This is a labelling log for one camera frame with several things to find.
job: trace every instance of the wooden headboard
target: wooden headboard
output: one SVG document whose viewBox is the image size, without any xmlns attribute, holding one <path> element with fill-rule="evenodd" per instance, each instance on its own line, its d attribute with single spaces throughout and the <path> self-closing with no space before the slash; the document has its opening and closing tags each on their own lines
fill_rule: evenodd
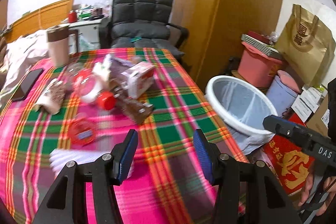
<svg viewBox="0 0 336 224">
<path fill-rule="evenodd" d="M 21 17 L 13 23 L 12 31 L 5 34 L 7 43 L 17 40 L 21 35 L 32 34 L 41 28 L 47 29 L 60 24 L 68 17 L 73 3 L 74 0 L 60 0 Z"/>
</svg>

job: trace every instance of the human hand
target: human hand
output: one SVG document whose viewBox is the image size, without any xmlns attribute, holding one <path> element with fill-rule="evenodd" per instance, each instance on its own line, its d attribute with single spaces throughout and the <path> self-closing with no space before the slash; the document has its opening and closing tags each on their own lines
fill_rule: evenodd
<svg viewBox="0 0 336 224">
<path fill-rule="evenodd" d="M 313 187 L 313 177 L 314 177 L 314 173 L 310 171 L 305 181 L 305 184 L 301 190 L 301 200 L 298 204 L 299 206 L 303 205 L 309 197 L 309 192 Z M 326 190 L 335 179 L 336 177 L 327 178 L 324 182 L 323 189 Z M 317 211 L 317 214 L 316 214 L 317 216 L 320 216 L 321 214 L 323 214 L 327 210 L 330 203 L 332 202 L 336 194 L 336 183 L 327 192 L 329 193 L 329 195 L 327 199 L 325 200 L 325 202 L 323 203 L 322 207 Z"/>
</svg>

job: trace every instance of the black phone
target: black phone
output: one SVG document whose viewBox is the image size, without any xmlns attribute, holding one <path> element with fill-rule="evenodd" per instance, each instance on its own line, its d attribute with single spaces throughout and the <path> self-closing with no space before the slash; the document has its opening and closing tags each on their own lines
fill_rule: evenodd
<svg viewBox="0 0 336 224">
<path fill-rule="evenodd" d="M 17 102 L 25 100 L 36 80 L 39 78 L 43 71 L 44 69 L 36 69 L 29 72 L 15 91 L 12 97 L 12 101 Z"/>
</svg>

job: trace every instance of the blue gripper pad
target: blue gripper pad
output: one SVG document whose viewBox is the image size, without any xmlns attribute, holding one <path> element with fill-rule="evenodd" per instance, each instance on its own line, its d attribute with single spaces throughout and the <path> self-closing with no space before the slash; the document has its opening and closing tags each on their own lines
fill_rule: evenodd
<svg viewBox="0 0 336 224">
<path fill-rule="evenodd" d="M 137 146 L 138 133 L 134 129 L 130 129 L 124 142 L 115 145 L 111 152 L 114 158 L 113 173 L 119 184 L 122 184 L 128 176 Z"/>
<path fill-rule="evenodd" d="M 217 157 L 220 154 L 219 149 L 214 144 L 212 146 L 210 145 L 201 129 L 196 129 L 194 132 L 194 147 L 199 163 L 201 164 L 204 177 L 210 184 L 213 185 L 215 183 L 213 171 L 216 163 L 218 162 Z"/>
</svg>

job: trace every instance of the pink storage bin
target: pink storage bin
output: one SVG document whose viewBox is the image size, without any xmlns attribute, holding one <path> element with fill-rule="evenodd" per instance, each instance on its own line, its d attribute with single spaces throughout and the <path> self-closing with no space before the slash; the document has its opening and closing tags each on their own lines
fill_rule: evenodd
<svg viewBox="0 0 336 224">
<path fill-rule="evenodd" d="M 284 61 L 269 57 L 244 41 L 242 44 L 246 49 L 241 57 L 238 73 L 257 88 L 269 88 Z"/>
</svg>

